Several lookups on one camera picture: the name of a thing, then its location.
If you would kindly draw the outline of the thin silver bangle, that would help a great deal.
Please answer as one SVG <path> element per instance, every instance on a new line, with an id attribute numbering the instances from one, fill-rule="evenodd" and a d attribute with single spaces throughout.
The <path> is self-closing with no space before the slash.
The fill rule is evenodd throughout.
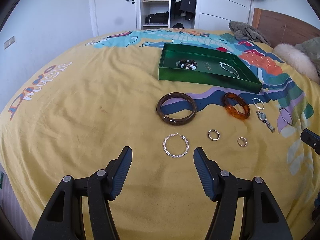
<path id="1" fill-rule="evenodd" d="M 290 126 L 293 125 L 293 118 L 292 118 L 291 114 L 289 113 L 289 111 L 285 107 L 279 108 L 279 114 L 286 124 L 288 124 Z"/>

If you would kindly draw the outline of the silver wristwatch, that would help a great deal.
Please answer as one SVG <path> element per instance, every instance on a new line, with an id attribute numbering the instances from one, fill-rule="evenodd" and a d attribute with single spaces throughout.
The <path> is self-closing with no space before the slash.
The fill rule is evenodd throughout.
<path id="1" fill-rule="evenodd" d="M 269 129 L 272 133 L 275 132 L 275 128 L 274 128 L 274 127 L 271 125 L 271 123 L 268 121 L 266 114 L 265 114 L 264 112 L 262 112 L 262 111 L 256 111 L 256 113 L 257 113 L 258 119 L 259 119 L 261 122 L 263 122 L 263 123 L 268 127 L 268 129 Z"/>

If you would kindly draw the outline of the small hoop earring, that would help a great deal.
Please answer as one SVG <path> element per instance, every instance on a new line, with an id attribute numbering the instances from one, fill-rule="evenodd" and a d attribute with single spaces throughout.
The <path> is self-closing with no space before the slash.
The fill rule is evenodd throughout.
<path id="1" fill-rule="evenodd" d="M 247 139 L 244 138 L 244 137 L 239 137 L 239 138 L 237 139 L 237 143 L 238 143 L 238 145 L 239 145 L 240 147 L 246 147 L 246 146 L 248 145 L 248 141 L 247 141 Z"/>

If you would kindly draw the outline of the amber translucent bangle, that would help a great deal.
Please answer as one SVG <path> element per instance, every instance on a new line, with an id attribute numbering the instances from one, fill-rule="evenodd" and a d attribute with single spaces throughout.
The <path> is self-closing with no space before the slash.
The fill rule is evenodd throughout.
<path id="1" fill-rule="evenodd" d="M 225 93 L 222 97 L 222 102 L 224 108 L 232 117 L 239 120 L 246 120 L 249 118 L 251 110 L 242 97 L 234 93 Z"/>

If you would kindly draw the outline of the small twisted silver hoop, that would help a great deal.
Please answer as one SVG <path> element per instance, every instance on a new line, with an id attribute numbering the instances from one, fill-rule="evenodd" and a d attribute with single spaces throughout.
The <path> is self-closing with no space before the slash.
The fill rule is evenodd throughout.
<path id="1" fill-rule="evenodd" d="M 265 108 L 264 103 L 259 98 L 253 98 L 252 102 L 253 105 L 259 110 L 263 110 Z"/>

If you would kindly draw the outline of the dark brown bangle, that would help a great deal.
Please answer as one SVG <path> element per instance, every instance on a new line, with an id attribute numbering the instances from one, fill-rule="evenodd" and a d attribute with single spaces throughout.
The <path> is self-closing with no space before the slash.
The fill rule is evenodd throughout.
<path id="1" fill-rule="evenodd" d="M 191 113 L 183 118 L 172 118 L 169 115 L 189 110 Z M 172 92 L 160 98 L 156 106 L 158 116 L 167 124 L 180 126 L 188 124 L 195 118 L 197 113 L 197 104 L 195 100 L 184 93 Z"/>

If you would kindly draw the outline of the white fluffy pillow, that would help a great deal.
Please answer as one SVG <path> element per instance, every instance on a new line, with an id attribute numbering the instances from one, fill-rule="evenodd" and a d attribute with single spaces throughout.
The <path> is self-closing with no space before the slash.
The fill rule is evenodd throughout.
<path id="1" fill-rule="evenodd" d="M 319 75 L 316 66 L 307 55 L 296 49 L 293 45 L 280 43 L 273 48 L 272 53 L 276 54 L 301 75 L 305 75 L 310 80 L 319 84 Z"/>

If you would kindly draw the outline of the grey-green duvet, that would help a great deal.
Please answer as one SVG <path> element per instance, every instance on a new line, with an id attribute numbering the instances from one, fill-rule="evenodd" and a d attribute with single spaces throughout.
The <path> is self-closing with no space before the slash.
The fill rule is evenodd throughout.
<path id="1" fill-rule="evenodd" d="M 320 37 L 314 37 L 303 43 L 295 45 L 295 48 L 306 54 L 315 65 L 319 74 L 320 68 Z"/>

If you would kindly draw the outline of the wooden headboard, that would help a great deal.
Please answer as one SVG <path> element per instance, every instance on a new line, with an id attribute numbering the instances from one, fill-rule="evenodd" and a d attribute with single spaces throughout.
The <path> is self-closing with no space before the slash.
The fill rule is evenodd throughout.
<path id="1" fill-rule="evenodd" d="M 304 21 L 259 8 L 254 9 L 252 26 L 266 36 L 272 48 L 280 43 L 295 46 L 319 37 L 319 29 Z"/>

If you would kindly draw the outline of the green metallic tray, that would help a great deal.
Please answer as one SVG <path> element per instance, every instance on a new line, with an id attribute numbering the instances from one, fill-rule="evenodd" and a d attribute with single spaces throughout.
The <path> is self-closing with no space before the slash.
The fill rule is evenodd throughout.
<path id="1" fill-rule="evenodd" d="M 158 79 L 191 82 L 258 94 L 262 84 L 236 55 L 210 48 L 166 43 Z"/>

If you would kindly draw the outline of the grey crumpled garment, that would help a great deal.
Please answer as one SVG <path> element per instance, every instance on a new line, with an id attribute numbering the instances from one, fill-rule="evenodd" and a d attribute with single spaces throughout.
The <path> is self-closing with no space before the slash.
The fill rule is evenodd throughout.
<path id="1" fill-rule="evenodd" d="M 230 21 L 228 27 L 237 40 L 250 40 L 254 42 L 261 42 L 269 46 L 271 45 L 270 41 L 264 34 L 247 23 Z"/>

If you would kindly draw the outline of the open white wardrobe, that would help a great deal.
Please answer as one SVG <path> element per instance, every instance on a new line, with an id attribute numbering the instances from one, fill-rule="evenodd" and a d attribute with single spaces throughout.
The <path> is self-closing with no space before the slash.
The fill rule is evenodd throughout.
<path id="1" fill-rule="evenodd" d="M 184 27 L 228 30 L 249 20 L 251 0 L 137 0 L 139 29 Z"/>

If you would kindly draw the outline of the folded black clothes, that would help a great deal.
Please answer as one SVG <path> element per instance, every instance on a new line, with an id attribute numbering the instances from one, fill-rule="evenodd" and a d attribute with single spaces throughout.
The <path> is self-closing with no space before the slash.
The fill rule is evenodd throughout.
<path id="1" fill-rule="evenodd" d="M 169 20 L 169 12 L 157 12 L 148 14 L 145 17 L 145 24 L 167 24 Z"/>

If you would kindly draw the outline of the white door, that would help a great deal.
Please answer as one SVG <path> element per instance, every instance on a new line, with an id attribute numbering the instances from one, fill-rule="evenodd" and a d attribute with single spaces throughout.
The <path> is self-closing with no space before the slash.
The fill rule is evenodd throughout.
<path id="1" fill-rule="evenodd" d="M 98 35 L 136 29 L 136 0 L 94 1 Z"/>

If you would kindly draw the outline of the wall light switch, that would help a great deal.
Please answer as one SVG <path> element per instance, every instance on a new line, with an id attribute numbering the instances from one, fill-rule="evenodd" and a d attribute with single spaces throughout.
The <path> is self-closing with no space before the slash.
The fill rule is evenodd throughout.
<path id="1" fill-rule="evenodd" d="M 11 37 L 4 42 L 4 50 L 6 50 L 9 46 L 15 43 L 15 37 Z"/>

